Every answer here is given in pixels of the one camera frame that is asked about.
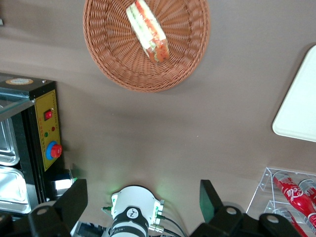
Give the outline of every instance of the white tray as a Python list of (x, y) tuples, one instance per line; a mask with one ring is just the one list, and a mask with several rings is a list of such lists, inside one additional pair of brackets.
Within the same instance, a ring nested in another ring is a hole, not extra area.
[(307, 53), (272, 129), (277, 135), (316, 142), (316, 45)]

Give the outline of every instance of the cable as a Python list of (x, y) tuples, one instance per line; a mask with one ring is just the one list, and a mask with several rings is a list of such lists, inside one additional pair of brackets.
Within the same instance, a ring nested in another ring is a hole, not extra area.
[(168, 230), (168, 229), (164, 229), (164, 231), (165, 231), (166, 233), (168, 233), (168, 234), (171, 234), (171, 235), (175, 236), (175, 237), (181, 237), (181, 236), (178, 235), (177, 233), (174, 233), (173, 231), (170, 231), (170, 230)]
[(184, 233), (183, 229), (177, 223), (175, 223), (173, 220), (171, 220), (165, 216), (159, 215), (159, 214), (157, 214), (157, 218), (162, 219), (162, 220), (166, 220), (166, 221), (170, 221), (172, 224), (174, 224), (181, 231), (181, 233), (183, 234), (184, 237), (187, 237), (187, 235), (186, 235), (186, 233)]

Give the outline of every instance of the red bottle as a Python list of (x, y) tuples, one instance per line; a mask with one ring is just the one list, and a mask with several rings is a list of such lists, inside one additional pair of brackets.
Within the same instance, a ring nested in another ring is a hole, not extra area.
[(294, 217), (292, 216), (292, 214), (289, 210), (287, 210), (285, 208), (279, 208), (279, 209), (275, 210), (275, 213), (280, 215), (280, 216), (285, 217), (294, 226), (294, 228), (298, 231), (298, 233), (300, 233), (300, 235), (302, 237), (308, 237), (308, 235), (305, 234), (303, 229), (296, 222), (296, 220), (294, 219)]
[(298, 186), (301, 190), (310, 197), (314, 205), (316, 205), (316, 182), (312, 179), (302, 180)]
[(316, 210), (310, 198), (293, 182), (285, 171), (278, 171), (273, 175), (273, 182), (281, 190), (288, 202), (302, 212), (316, 228)]

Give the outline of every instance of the metal tray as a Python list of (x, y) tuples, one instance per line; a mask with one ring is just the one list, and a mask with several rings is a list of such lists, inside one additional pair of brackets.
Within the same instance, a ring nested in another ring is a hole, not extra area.
[(24, 176), (17, 169), (0, 166), (0, 210), (23, 214), (31, 211)]
[(0, 122), (0, 165), (13, 166), (19, 161), (12, 120), (8, 118)]

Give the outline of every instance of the round woven basket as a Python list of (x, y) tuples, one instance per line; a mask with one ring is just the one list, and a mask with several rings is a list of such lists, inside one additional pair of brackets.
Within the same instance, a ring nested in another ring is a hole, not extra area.
[(207, 0), (145, 0), (168, 40), (170, 59), (147, 57), (126, 15), (134, 0), (86, 0), (84, 37), (100, 70), (134, 91), (167, 90), (187, 78), (201, 61), (210, 35)]

